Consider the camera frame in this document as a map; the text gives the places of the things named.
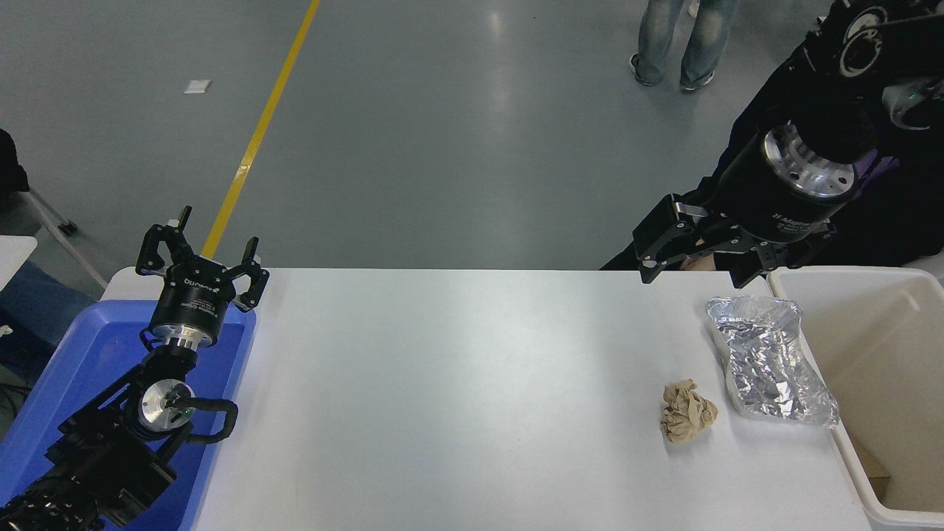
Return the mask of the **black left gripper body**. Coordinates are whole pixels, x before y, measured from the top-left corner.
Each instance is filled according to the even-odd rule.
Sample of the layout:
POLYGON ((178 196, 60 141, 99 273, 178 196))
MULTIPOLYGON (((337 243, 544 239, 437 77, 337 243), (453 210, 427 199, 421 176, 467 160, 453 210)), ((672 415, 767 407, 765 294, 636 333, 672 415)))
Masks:
POLYGON ((168 337, 170 330, 183 327, 198 330, 203 339, 216 339, 234 296, 226 266, 209 260, 176 263, 164 276, 150 333, 168 337))

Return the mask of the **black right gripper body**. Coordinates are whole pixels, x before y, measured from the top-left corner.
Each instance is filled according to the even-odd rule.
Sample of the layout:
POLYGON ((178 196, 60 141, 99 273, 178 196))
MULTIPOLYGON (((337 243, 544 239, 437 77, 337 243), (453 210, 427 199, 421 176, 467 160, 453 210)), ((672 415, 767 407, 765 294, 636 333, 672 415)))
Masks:
POLYGON ((710 208, 755 238, 788 244, 835 215, 857 186, 853 165, 817 155, 799 132, 769 131, 726 168, 710 208))

